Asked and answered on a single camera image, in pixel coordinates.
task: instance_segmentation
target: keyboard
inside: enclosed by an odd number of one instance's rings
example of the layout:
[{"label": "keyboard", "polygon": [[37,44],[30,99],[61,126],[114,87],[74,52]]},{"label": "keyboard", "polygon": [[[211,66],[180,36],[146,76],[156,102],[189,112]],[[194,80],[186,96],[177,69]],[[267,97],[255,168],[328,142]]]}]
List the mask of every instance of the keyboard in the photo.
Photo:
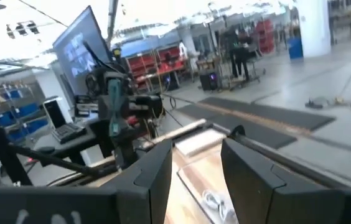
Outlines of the keyboard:
[{"label": "keyboard", "polygon": [[73,123],[62,125],[51,132],[52,136],[60,143],[65,144],[73,139],[83,136],[87,133],[84,127],[77,126]]}]

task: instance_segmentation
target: computer monitor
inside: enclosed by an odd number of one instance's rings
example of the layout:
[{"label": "computer monitor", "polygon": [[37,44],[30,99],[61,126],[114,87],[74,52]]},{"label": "computer monitor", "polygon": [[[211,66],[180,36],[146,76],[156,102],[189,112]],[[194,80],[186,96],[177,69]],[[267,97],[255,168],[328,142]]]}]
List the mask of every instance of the computer monitor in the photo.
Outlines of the computer monitor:
[{"label": "computer monitor", "polygon": [[96,65],[83,45],[84,41],[102,62],[111,61],[109,49],[102,38],[91,6],[88,6],[53,44],[58,61],[76,95],[87,93],[85,76]]}]

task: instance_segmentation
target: gray floor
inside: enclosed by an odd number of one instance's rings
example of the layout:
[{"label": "gray floor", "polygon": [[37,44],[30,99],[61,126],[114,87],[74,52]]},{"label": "gray floor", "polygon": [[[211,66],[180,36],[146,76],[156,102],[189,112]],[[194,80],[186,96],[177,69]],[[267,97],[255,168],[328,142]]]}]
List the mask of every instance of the gray floor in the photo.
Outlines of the gray floor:
[{"label": "gray floor", "polygon": [[[198,90],[198,83],[191,83],[185,84],[172,94],[192,101],[217,96],[335,116],[336,121],[317,130],[314,136],[339,142],[351,148],[351,108],[313,111],[304,107],[309,98],[318,96],[326,98],[341,96],[345,100],[351,100],[351,42],[336,45],[332,53],[326,57],[291,62],[288,54],[282,54],[277,57],[264,58],[257,67],[267,69],[267,74],[261,79],[261,83],[252,83],[241,90],[204,93]],[[168,99],[164,102],[165,107],[170,109]],[[181,101],[177,102],[177,107],[185,105],[186,103]],[[182,124],[192,122],[176,111],[172,111],[172,114]],[[161,132],[168,132],[179,127],[170,116],[164,118],[161,124]],[[296,160],[311,164],[316,169],[335,172],[351,178],[351,151],[349,150],[328,146],[310,139],[299,139],[279,151]],[[97,147],[89,149],[88,153],[92,161],[102,158]],[[67,172],[65,169],[54,166],[42,169],[37,165],[29,175],[35,185],[42,185]]]}]

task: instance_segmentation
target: white cable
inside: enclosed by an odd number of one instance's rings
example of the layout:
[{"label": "white cable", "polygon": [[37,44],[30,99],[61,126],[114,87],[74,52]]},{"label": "white cable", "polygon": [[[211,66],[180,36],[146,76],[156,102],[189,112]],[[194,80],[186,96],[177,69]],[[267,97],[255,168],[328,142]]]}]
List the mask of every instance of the white cable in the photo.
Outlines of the white cable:
[{"label": "white cable", "polygon": [[238,223],[232,205],[226,205],[219,194],[205,190],[202,194],[203,202],[212,210],[217,210],[223,223]]}]

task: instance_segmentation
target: black floor mat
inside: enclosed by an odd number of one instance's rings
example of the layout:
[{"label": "black floor mat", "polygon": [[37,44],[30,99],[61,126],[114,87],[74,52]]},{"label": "black floor mat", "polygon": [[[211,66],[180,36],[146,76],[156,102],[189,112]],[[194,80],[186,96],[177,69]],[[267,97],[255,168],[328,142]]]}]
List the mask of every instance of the black floor mat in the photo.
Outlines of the black floor mat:
[{"label": "black floor mat", "polygon": [[181,113],[184,113],[195,119],[205,118],[229,130],[232,130],[238,125],[243,125],[247,137],[274,149],[279,149],[280,147],[286,146],[296,141],[296,138],[292,136],[288,136],[287,134],[277,132],[273,129],[253,123],[251,121],[241,119],[237,116],[233,116],[230,114],[219,114],[208,109],[201,108],[197,105],[188,105],[187,109],[184,109],[185,107],[180,108],[178,110]]},{"label": "black floor mat", "polygon": [[300,128],[305,128],[310,131],[320,128],[328,124],[329,122],[335,120],[335,118],[328,116],[287,110],[282,108],[276,108],[273,106],[252,105],[249,103],[243,103],[234,100],[226,100],[216,97],[209,97],[202,100],[201,102],[206,103],[208,105],[221,107],[227,110],[235,110],[242,113],[253,114],[262,118],[271,119],[273,121],[278,121]]},{"label": "black floor mat", "polygon": [[177,109],[177,111],[180,111],[181,113],[184,113],[188,116],[191,116],[193,118],[197,118],[197,119],[208,119],[214,116],[218,116],[221,115],[218,112],[215,111],[211,111],[202,107],[199,107],[197,105],[187,105],[187,106],[183,106],[179,109]]}]

